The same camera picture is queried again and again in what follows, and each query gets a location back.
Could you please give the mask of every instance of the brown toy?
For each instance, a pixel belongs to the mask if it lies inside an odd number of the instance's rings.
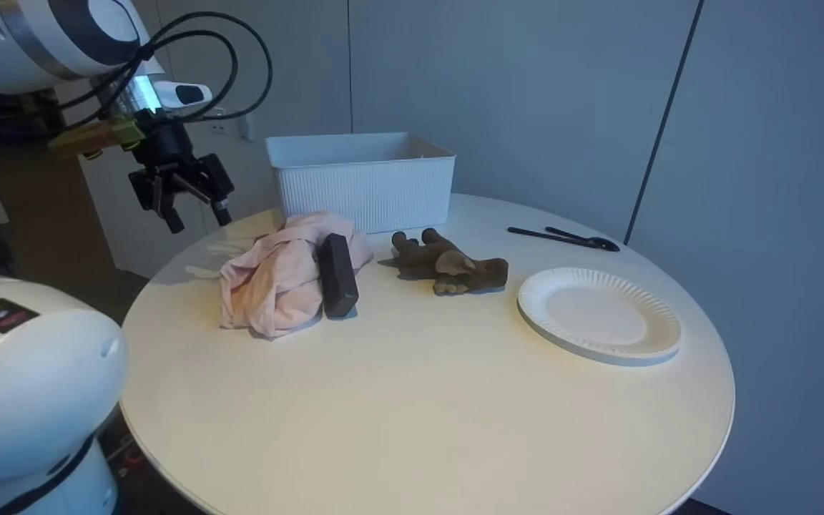
[[[386,260],[402,268],[405,280],[435,277],[435,296],[465,296],[503,288],[508,260],[476,260],[435,228],[425,228],[420,240],[405,231],[393,235],[396,258]]]

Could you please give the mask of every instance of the round white table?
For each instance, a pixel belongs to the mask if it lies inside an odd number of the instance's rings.
[[[562,515],[669,512],[718,460],[737,411],[721,334],[632,248],[509,235],[549,213],[456,195],[442,235],[508,258],[503,291],[435,298],[393,267],[357,276],[357,317],[280,340],[220,328],[219,268],[272,228],[237,220],[141,291],[127,423],[187,499],[220,515]],[[390,238],[369,238],[378,260]],[[556,267],[622,276],[681,324],[665,363],[616,367],[525,321],[519,287]]]

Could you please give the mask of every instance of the floor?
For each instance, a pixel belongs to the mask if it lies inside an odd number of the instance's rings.
[[[79,164],[54,158],[47,142],[0,141],[0,195],[11,217],[0,225],[0,240],[16,254],[16,276],[59,287],[124,321],[146,280],[111,267]],[[146,463],[121,416],[107,423],[101,444],[121,484],[117,515],[200,515]],[[689,500],[678,515],[721,510]]]

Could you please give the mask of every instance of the gray wall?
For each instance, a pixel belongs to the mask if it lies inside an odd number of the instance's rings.
[[[824,512],[824,2],[714,0],[632,240],[714,316],[734,512]]]
[[[207,5],[156,0],[160,19],[189,9]],[[460,193],[625,235],[697,2],[212,9],[254,24],[277,60],[257,141],[237,124],[196,128],[230,164],[237,215],[276,204],[267,135],[413,128],[460,151]],[[200,78],[219,62],[179,52],[172,71]],[[117,245],[141,231],[144,215],[133,217]],[[146,267],[179,245],[149,238]],[[699,499],[734,512],[824,512],[824,2],[708,2],[632,245],[705,303],[737,363],[738,423]]]

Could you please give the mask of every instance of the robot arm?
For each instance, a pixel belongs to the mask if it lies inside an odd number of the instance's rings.
[[[210,204],[219,224],[230,224],[233,181],[216,154],[193,154],[183,124],[170,114],[182,107],[210,104],[212,91],[167,80],[156,58],[141,60],[146,42],[149,32],[130,0],[0,0],[0,95],[104,78],[139,62],[101,120],[61,135],[54,148],[73,154],[99,154],[107,145],[133,148],[144,164],[130,175],[136,195],[172,231],[183,228],[176,213],[182,193]]]

